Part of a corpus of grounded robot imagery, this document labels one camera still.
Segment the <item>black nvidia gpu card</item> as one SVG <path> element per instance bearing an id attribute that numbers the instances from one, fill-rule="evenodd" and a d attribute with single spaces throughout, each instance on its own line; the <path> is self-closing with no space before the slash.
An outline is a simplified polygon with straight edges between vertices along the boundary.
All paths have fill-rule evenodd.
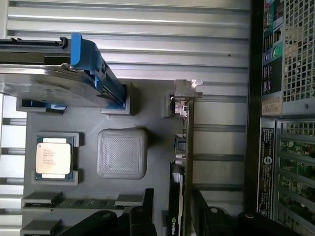
<path id="1" fill-rule="evenodd" d="M 199 80 L 175 80 L 167 101 L 168 113 L 183 122 L 182 133 L 174 138 L 175 157 L 170 164 L 169 203 L 166 236 L 190 236 L 194 147 L 194 102 L 202 97 Z"/>

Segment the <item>green ram stick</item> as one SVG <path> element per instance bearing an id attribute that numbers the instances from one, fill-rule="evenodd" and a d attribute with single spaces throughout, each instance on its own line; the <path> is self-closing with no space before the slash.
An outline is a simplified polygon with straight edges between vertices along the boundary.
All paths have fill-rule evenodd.
<path id="1" fill-rule="evenodd" d="M 39 209 L 97 209 L 97 210 L 122 210 L 124 206 L 115 205 L 114 200 L 102 199 L 71 199 L 62 198 L 57 200 L 47 200 L 46 202 L 23 202 L 22 210 Z"/>

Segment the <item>grey square printed block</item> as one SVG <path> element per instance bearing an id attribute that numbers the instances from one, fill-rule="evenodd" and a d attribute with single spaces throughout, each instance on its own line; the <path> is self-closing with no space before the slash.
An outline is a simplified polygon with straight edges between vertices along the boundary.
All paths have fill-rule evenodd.
<path id="1" fill-rule="evenodd" d="M 97 175 L 139 180 L 147 170 L 148 135 L 142 129 L 104 129 L 98 134 Z"/>

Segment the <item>grey printed parts rack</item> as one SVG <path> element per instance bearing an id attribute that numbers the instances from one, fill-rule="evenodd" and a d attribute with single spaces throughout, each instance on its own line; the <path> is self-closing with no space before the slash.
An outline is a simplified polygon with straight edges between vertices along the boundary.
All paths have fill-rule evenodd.
<path id="1" fill-rule="evenodd" d="M 68 107 L 63 115 L 28 113 L 24 196 L 33 192 L 62 192 L 68 198 L 113 199 L 121 193 L 142 193 L 154 189 L 153 220 L 158 236 L 166 236 L 163 213 L 168 207 L 170 162 L 174 158 L 174 135 L 181 130 L 181 121 L 162 114 L 165 96 L 174 89 L 173 81 L 133 80 L 136 92 L 136 114 L 107 116 L 99 108 Z M 140 180 L 106 179 L 97 175 L 97 141 L 107 128 L 141 128 L 148 134 L 147 171 Z M 35 141 L 40 131 L 79 132 L 84 145 L 78 150 L 78 168 L 82 182 L 78 185 L 46 185 L 33 183 Z"/>

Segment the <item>silver cpu chip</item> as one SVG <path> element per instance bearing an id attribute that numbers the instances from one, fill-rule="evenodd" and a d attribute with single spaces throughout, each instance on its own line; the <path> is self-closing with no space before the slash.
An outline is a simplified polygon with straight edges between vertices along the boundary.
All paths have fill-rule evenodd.
<path id="1" fill-rule="evenodd" d="M 36 180 L 73 180 L 73 141 L 71 137 L 37 137 Z"/>

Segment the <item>hard disk with blue caddy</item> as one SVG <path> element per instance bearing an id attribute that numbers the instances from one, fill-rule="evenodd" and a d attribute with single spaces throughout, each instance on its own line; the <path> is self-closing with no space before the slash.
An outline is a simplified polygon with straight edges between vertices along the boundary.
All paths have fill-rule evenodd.
<path id="1" fill-rule="evenodd" d="M 55 41 L 0 39 L 0 93 L 24 107 L 124 109 L 126 87 L 81 34 Z"/>

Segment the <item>open black pc case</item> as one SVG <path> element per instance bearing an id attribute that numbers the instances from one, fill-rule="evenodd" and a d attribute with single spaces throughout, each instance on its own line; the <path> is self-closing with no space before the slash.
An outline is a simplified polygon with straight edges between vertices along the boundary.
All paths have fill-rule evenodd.
<path id="1" fill-rule="evenodd" d="M 315 0 L 251 0 L 245 211 L 315 236 Z"/>

